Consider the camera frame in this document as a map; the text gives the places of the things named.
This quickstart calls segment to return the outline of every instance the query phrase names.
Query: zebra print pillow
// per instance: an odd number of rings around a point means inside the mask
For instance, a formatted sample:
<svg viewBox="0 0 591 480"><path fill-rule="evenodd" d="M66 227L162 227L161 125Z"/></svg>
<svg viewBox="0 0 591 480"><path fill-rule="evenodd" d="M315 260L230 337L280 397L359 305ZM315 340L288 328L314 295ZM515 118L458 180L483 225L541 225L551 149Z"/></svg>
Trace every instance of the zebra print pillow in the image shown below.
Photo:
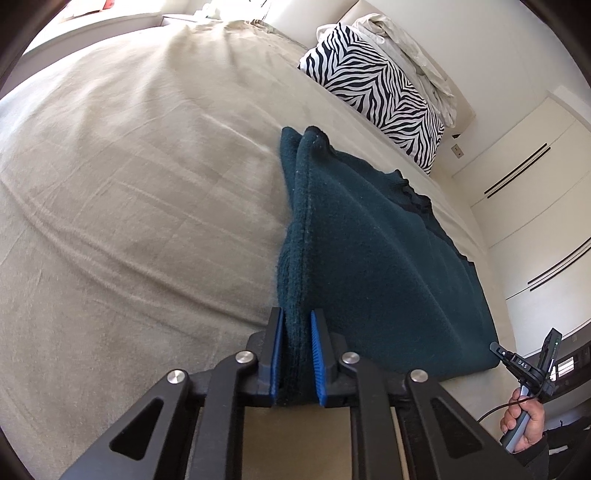
<svg viewBox="0 0 591 480"><path fill-rule="evenodd" d="M444 125L404 72L338 24L299 69L362 113L428 174Z"/></svg>

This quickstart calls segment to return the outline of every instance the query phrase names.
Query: black cable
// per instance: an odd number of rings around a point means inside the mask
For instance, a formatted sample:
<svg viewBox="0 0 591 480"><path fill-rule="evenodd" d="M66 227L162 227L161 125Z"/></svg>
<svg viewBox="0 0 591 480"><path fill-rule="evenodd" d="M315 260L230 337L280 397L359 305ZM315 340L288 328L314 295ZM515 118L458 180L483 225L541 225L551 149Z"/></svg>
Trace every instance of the black cable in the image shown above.
<svg viewBox="0 0 591 480"><path fill-rule="evenodd" d="M491 413L496 412L497 410L500 410L500 409L505 408L505 407L510 407L510 406L513 406L513 405L519 405L520 403L523 403L523 402L528 401L528 400L534 400L535 398L538 398L541 393L542 393L542 389L540 388L538 390L538 393L536 393L532 397L526 397L526 398L522 398L521 400L514 400L514 401L510 401L509 403L505 403L503 405L499 405L498 407L495 407L492 410L487 411L482 417L480 417L478 419L478 423L482 422L482 420L484 420L485 418L487 418L487 416L489 416Z"/></svg>

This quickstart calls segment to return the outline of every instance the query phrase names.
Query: beige blanket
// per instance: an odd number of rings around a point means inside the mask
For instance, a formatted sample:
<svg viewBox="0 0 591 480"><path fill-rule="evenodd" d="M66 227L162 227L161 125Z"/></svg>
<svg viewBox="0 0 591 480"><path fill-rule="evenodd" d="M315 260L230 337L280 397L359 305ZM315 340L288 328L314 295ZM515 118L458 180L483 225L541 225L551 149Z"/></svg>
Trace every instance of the beige blanket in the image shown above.
<svg viewBox="0 0 591 480"><path fill-rule="evenodd" d="M465 203L299 72L302 52L244 22L153 28L0 102L0 425L37 480L58 478L169 369L211 368L264 327L290 220L286 125L317 125L429 195L514 345ZM446 387L478 415L506 400L507 379L498 368ZM251 410L245 437L245 479L350 476L344 409Z"/></svg>

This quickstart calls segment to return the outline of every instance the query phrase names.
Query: person's hand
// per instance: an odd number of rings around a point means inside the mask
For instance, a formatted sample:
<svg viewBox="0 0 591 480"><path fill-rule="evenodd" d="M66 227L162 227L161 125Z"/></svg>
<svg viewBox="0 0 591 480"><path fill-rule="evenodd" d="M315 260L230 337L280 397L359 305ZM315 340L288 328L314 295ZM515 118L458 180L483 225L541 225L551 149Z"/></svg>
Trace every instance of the person's hand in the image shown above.
<svg viewBox="0 0 591 480"><path fill-rule="evenodd" d="M527 398L520 397L520 392L521 389L517 388L513 392L510 401L517 401L521 400L522 398ZM518 405L512 405L507 409L505 416L501 420L501 431L503 432L503 435L507 433L508 430L513 430L517 426L517 418L519 415L521 415L521 410L525 410L527 413L529 413L531 418L527 424L527 427L525 427L524 434L515 446L514 453L528 449L533 444L539 442L542 439L542 435L544 434L544 406L538 401L537 398L534 398Z"/></svg>

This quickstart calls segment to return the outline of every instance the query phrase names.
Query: silver bolt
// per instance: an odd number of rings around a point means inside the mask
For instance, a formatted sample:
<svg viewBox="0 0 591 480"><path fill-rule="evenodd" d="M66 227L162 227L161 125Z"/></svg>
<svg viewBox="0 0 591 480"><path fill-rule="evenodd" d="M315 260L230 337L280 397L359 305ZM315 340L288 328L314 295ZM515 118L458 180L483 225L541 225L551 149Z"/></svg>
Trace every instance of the silver bolt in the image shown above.
<svg viewBox="0 0 591 480"><path fill-rule="evenodd" d="M356 352L345 352L341 359L343 360L343 363L346 363L347 365L354 365L361 360L361 357Z"/></svg>
<svg viewBox="0 0 591 480"><path fill-rule="evenodd" d="M243 350L242 352L238 352L235 358L239 364L247 364L255 359L255 354L248 350Z"/></svg>
<svg viewBox="0 0 591 480"><path fill-rule="evenodd" d="M185 376L185 372L182 370L172 370L166 375L166 380L172 384L182 383Z"/></svg>
<svg viewBox="0 0 591 480"><path fill-rule="evenodd" d="M410 372L410 378L413 380L413 382L423 383L429 379L429 376L425 370L413 370Z"/></svg>

